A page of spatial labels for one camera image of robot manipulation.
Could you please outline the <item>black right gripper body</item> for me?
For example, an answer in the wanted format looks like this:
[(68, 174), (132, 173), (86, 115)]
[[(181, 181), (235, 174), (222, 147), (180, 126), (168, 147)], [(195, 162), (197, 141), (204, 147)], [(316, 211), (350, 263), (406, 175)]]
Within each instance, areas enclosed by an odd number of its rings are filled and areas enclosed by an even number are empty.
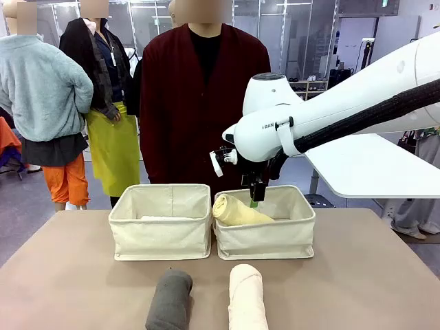
[(251, 162), (246, 159), (241, 160), (240, 171), (241, 171), (241, 185), (251, 186), (258, 180), (268, 183), (270, 179), (273, 179), (274, 170), (273, 167), (274, 160), (269, 159), (263, 162)]

